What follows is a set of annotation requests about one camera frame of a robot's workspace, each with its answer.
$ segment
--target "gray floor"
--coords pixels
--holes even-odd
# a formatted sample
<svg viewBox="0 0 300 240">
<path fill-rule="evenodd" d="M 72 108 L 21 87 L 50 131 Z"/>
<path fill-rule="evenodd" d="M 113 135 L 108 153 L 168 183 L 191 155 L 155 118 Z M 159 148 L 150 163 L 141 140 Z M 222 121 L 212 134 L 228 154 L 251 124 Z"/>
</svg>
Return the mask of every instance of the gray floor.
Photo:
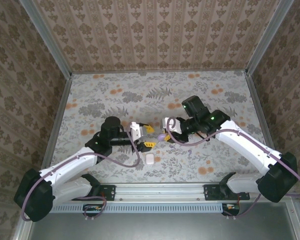
<svg viewBox="0 0 300 240">
<path fill-rule="evenodd" d="M 258 203 L 246 216 L 220 213 L 50 214 L 33 224 L 30 240 L 295 240 L 285 204 Z"/>
</svg>

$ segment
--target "purple object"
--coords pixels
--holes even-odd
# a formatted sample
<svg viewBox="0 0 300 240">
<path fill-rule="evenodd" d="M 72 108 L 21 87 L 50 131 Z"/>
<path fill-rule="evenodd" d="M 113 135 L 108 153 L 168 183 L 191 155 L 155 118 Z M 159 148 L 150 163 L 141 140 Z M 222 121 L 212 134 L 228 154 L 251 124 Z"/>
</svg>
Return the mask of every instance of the purple object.
<svg viewBox="0 0 300 240">
<path fill-rule="evenodd" d="M 165 133 L 162 133 L 162 134 L 159 134 L 158 135 L 158 140 L 160 141 L 160 142 L 163 142 L 164 140 L 165 140 L 165 137 L 167 136 L 167 134 L 165 134 Z"/>
</svg>

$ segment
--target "patterned wallpaper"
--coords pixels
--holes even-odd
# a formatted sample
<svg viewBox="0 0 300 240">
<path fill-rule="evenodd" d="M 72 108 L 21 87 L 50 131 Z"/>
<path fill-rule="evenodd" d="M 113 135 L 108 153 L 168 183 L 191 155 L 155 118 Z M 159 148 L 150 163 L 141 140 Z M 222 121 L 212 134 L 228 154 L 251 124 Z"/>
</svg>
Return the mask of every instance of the patterned wallpaper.
<svg viewBox="0 0 300 240">
<path fill-rule="evenodd" d="M 0 240 L 19 219 L 13 197 L 39 169 L 65 78 L 17 0 L 0 0 Z"/>
<path fill-rule="evenodd" d="M 34 0 L 73 72 L 244 69 L 279 0 Z"/>
<path fill-rule="evenodd" d="M 300 173 L 300 0 L 295 0 L 252 78 L 275 147 L 297 156 Z"/>
</svg>

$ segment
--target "damask wallpaper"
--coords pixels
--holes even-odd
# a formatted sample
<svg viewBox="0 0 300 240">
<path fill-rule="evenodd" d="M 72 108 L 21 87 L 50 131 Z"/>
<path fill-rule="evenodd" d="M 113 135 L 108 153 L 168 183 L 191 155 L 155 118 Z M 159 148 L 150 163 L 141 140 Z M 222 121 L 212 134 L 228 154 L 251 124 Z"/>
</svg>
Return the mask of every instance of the damask wallpaper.
<svg viewBox="0 0 300 240">
<path fill-rule="evenodd" d="M 155 164 L 145 164 L 145 153 L 136 168 L 104 160 L 88 169 L 102 183 L 220 181 L 229 172 L 257 171 L 234 149 L 215 139 L 193 147 L 158 142 L 161 119 L 189 118 L 181 102 L 192 95 L 198 95 L 210 111 L 224 111 L 242 129 L 264 141 L 243 71 L 75 74 L 52 165 L 81 149 L 105 118 L 117 116 L 123 126 L 136 121 L 154 127 L 155 133 L 143 139 L 157 143 L 151 150 Z M 194 135 L 190 141 L 199 139 Z M 127 165 L 136 161 L 129 146 L 113 147 L 111 157 Z"/>
<path fill-rule="evenodd" d="M 300 173 L 300 0 L 295 0 L 252 76 L 275 147 Z"/>
<path fill-rule="evenodd" d="M 13 197 L 41 167 L 65 82 L 21 4 L 0 0 L 0 240 L 14 234 Z"/>
<path fill-rule="evenodd" d="M 279 0 L 34 0 L 73 72 L 244 69 Z"/>
</svg>

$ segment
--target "metal edge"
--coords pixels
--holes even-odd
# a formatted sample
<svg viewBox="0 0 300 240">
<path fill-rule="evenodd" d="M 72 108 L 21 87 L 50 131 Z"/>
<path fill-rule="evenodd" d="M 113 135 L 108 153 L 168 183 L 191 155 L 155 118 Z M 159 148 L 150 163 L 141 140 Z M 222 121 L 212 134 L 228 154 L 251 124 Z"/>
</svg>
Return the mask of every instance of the metal edge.
<svg viewBox="0 0 300 240">
<path fill-rule="evenodd" d="M 204 185 L 210 184 L 218 184 L 219 182 L 158 182 L 158 183 L 102 183 L 102 185 L 115 185 L 116 186 L 116 201 L 121 201 L 123 203 L 160 203 L 160 202 L 168 202 L 171 203 L 199 203 L 199 202 L 208 202 L 208 203 L 233 203 L 237 200 L 209 200 L 206 201 L 204 195 L 198 198 L 198 196 L 193 197 L 190 195 L 196 195 L 198 193 L 203 193 Z M 179 190 L 180 194 L 186 195 L 184 199 L 176 198 L 174 196 L 178 193 Z M 120 199 L 120 196 L 129 196 L 129 195 L 140 195 L 142 196 L 149 196 L 148 193 L 154 194 L 158 193 L 162 196 L 162 198 L 136 198 L 136 199 Z M 258 193 L 250 193 L 250 200 L 242 200 L 245 203 L 252 203 L 258 197 Z M 280 203 L 289 202 L 291 200 L 290 197 L 284 196 Z M 69 201 L 65 204 L 70 203 L 95 203 L 99 202 L 99 200 L 90 200 L 90 201 Z M 271 203 L 268 199 L 264 196 L 261 196 L 258 203 Z"/>
<path fill-rule="evenodd" d="M 262 133 L 263 133 L 265 143 L 270 148 L 275 149 L 275 145 L 274 145 L 274 142 L 272 141 L 272 137 L 271 137 L 271 134 L 270 134 L 270 131 L 269 131 L 269 128 L 268 128 L 268 124 L 267 124 L 267 121 L 266 121 L 264 111 L 261 107 L 261 103 L 260 103 L 260 100 L 259 100 L 259 97 L 258 97 L 258 93 L 257 93 L 256 87 L 255 87 L 254 81 L 251 77 L 251 74 L 247 74 L 245 72 L 244 75 L 245 75 L 245 80 L 246 80 L 246 83 L 248 85 L 248 88 L 249 88 L 249 91 L 250 91 L 250 94 L 251 94 L 251 98 L 252 98 L 252 101 L 253 101 L 253 104 L 254 104 L 256 115 L 259 119 L 259 123 L 260 123 L 260 126 L 261 126 L 261 130 L 262 130 Z"/>
<path fill-rule="evenodd" d="M 231 71 L 245 71 L 243 68 L 234 68 L 234 69 L 157 69 L 157 70 L 120 70 L 120 71 L 73 71 L 72 74 L 75 75 L 84 75 L 84 74 L 135 74 L 135 73 L 167 73 L 167 72 L 231 72 Z"/>
<path fill-rule="evenodd" d="M 286 208 L 297 240 L 300 240 L 300 203 L 292 198 L 287 201 Z"/>
<path fill-rule="evenodd" d="M 72 79 L 67 80 L 65 83 L 61 101 L 59 104 L 59 108 L 58 108 L 58 111 L 56 112 L 56 116 L 54 119 L 54 124 L 53 124 L 53 128 L 52 128 L 52 131 L 50 134 L 50 139 L 49 139 L 49 142 L 48 142 L 48 145 L 46 147 L 45 154 L 43 157 L 43 162 L 41 165 L 42 169 L 49 167 L 50 163 L 52 161 L 52 157 L 54 155 L 54 151 L 56 148 L 56 143 L 57 143 L 62 119 L 63 119 L 64 112 L 66 109 L 67 101 L 68 101 L 68 96 L 69 96 L 70 90 L 71 90 L 71 84 L 72 84 Z"/>
<path fill-rule="evenodd" d="M 46 147 L 45 155 L 43 158 L 43 162 L 42 162 L 43 169 L 50 165 L 55 151 L 60 126 L 62 123 L 63 115 L 68 101 L 68 96 L 71 90 L 71 84 L 72 84 L 72 79 L 69 79 L 66 81 L 64 86 L 59 108 L 56 113 L 53 128 L 51 131 L 50 139 Z M 31 227 L 32 227 L 32 221 L 25 222 L 20 217 L 15 229 L 13 240 L 27 240 L 31 231 Z"/>
<path fill-rule="evenodd" d="M 294 0 L 281 0 L 274 11 L 268 26 L 264 30 L 264 33 L 256 46 L 247 66 L 247 71 L 252 75 L 257 68 L 261 58 L 265 54 L 269 44 L 277 33 L 282 21 L 284 20 L 287 12 L 289 11 Z"/>
<path fill-rule="evenodd" d="M 53 56 L 56 64 L 59 66 L 62 74 L 66 80 L 71 77 L 71 68 L 68 65 L 63 53 L 56 44 L 51 32 L 49 31 L 44 19 L 41 17 L 40 12 L 37 10 L 34 1 L 32 0 L 20 0 L 25 11 L 29 15 L 31 21 L 33 22 L 36 30 L 39 32 L 41 38 L 43 39 L 45 45 L 49 49 L 49 52 Z"/>
<path fill-rule="evenodd" d="M 20 217 L 12 240 L 27 240 L 30 235 L 32 223 L 32 221 L 23 221 Z"/>
</svg>

